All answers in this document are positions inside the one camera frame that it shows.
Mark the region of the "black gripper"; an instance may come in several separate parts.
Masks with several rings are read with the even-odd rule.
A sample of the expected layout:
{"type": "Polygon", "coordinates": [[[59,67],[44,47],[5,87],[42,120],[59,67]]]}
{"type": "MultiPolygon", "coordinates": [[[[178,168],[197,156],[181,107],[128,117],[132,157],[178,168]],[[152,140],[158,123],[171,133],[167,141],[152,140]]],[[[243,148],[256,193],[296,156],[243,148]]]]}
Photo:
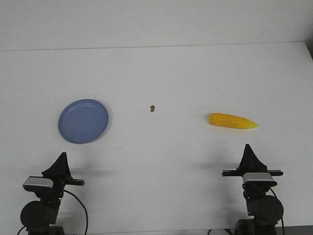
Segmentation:
{"type": "Polygon", "coordinates": [[[243,177],[245,174],[252,175],[271,175],[271,176],[282,176],[283,171],[281,170],[268,170],[267,166],[263,164],[253,152],[251,146],[249,144],[245,145],[242,159],[240,161],[237,170],[223,170],[223,177],[243,177]],[[245,172],[249,168],[253,171],[267,171],[267,172],[245,172]]]}
{"type": "Polygon", "coordinates": [[[52,188],[59,196],[63,196],[66,185],[83,186],[85,184],[83,179],[72,178],[66,152],[62,152],[52,166],[42,172],[42,176],[53,182],[52,188]]]}

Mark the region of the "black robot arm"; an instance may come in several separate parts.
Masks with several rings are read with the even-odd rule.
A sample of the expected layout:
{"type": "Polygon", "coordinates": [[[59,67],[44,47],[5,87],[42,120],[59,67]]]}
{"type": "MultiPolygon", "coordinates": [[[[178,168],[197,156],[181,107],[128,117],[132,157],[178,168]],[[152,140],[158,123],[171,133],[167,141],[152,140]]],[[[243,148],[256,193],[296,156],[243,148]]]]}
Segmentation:
{"type": "Polygon", "coordinates": [[[74,179],[68,166],[67,153],[62,152],[50,168],[42,172],[41,176],[29,176],[22,187],[25,191],[33,192],[38,201],[27,203],[20,214],[23,228],[29,235],[63,235],[64,228],[56,226],[56,220],[64,193],[73,196],[82,206],[87,234],[89,226],[88,212],[82,201],[72,192],[65,190],[65,186],[83,186],[83,179],[74,179]]]}
{"type": "Polygon", "coordinates": [[[275,193],[268,195],[277,186],[274,176],[282,176],[281,170],[269,170],[245,145],[239,166],[233,170],[223,170],[223,177],[242,177],[243,196],[247,214],[251,219],[237,221],[235,235],[276,235],[276,224],[283,221],[284,208],[275,193]]]}

